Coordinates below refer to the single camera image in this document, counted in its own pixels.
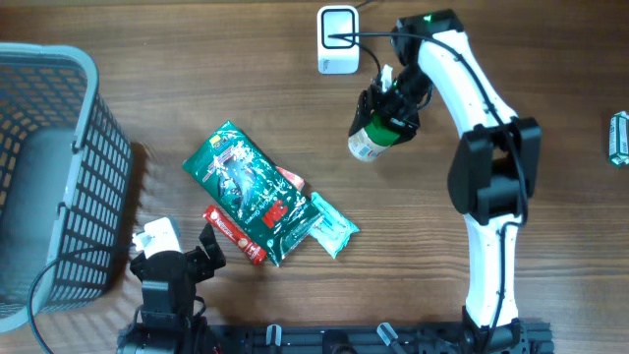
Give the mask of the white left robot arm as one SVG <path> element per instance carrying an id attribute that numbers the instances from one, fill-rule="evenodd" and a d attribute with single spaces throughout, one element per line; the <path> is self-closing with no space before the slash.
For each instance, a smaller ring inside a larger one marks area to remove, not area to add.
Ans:
<path id="1" fill-rule="evenodd" d="M 203 316 L 206 305 L 197 284 L 226 266 L 211 225 L 199 236 L 201 245 L 183 252 L 173 220 L 164 217 L 144 226 L 132 241 L 139 254 L 130 270 L 142 283 L 143 303 L 132 322 L 119 332 L 118 353 L 220 354 L 222 347 Z M 195 303 L 201 303 L 199 310 Z"/>

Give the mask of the red snack stick packet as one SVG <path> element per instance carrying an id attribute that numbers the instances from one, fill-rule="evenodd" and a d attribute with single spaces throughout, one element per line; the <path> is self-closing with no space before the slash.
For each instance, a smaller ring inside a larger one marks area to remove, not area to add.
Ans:
<path id="1" fill-rule="evenodd" d="M 217 206 L 208 206 L 203 218 L 235 244 L 254 266 L 260 266 L 266 259 L 266 251 L 230 221 Z"/>

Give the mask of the green 3M glove packet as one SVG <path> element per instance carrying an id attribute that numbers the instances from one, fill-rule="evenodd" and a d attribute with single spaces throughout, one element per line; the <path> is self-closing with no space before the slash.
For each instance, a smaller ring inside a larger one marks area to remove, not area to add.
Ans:
<path id="1" fill-rule="evenodd" d="M 311 200 L 231 121 L 210 134 L 183 162 L 183 169 L 276 266 L 322 218 Z"/>

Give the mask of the teal wet wipes packet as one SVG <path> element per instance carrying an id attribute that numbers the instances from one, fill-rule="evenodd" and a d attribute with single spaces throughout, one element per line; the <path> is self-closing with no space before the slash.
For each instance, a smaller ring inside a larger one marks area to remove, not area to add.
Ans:
<path id="1" fill-rule="evenodd" d="M 360 228 L 319 193 L 311 193 L 311 202 L 320 212 L 322 218 L 311 227 L 309 235 L 314 237 L 320 246 L 335 259 L 349 243 L 351 236 L 358 233 Z"/>

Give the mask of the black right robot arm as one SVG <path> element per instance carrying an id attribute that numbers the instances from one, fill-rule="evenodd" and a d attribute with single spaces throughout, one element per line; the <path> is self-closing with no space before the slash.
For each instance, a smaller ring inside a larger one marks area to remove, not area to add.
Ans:
<path id="1" fill-rule="evenodd" d="M 496 93 L 454 11 L 401 18 L 385 33 L 403 66 L 383 67 L 359 96 L 348 148 L 372 161 L 412 140 L 419 112 L 441 95 L 459 143 L 447 176 L 451 203 L 468 232 L 470 285 L 463 307 L 465 353 L 498 353 L 520 344 L 523 325 L 514 299 L 517 235 L 528 221 L 542 129 L 521 118 Z"/>

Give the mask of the red white tissue packet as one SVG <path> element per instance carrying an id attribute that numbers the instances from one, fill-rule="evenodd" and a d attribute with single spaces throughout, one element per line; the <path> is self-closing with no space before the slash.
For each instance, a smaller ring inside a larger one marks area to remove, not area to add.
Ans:
<path id="1" fill-rule="evenodd" d="M 289 170 L 286 170 L 286 169 L 284 169 L 284 168 L 282 168 L 280 166 L 277 166 L 276 170 L 285 179 L 287 179 L 291 183 L 291 185 L 293 187 L 295 187 L 298 191 L 302 191 L 303 188 L 305 187 L 306 181 L 302 177 L 300 177 L 299 175 L 297 175 L 297 174 L 295 174 L 295 173 L 293 173 L 293 172 L 291 172 Z"/>

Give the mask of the green lid jar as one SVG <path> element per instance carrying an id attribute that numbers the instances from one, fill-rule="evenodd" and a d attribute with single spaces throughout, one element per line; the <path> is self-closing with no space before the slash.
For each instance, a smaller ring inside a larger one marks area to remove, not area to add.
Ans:
<path id="1" fill-rule="evenodd" d="M 348 138 L 348 148 L 353 156 L 363 162 L 373 162 L 401 137 L 388 128 L 377 114 L 371 115 L 370 122 Z"/>

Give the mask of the green battery pack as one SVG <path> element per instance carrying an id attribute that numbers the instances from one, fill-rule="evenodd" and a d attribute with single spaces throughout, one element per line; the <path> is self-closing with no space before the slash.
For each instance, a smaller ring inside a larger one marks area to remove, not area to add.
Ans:
<path id="1" fill-rule="evenodd" d="M 615 167 L 628 164 L 628 113 L 615 113 L 609 122 L 608 160 Z"/>

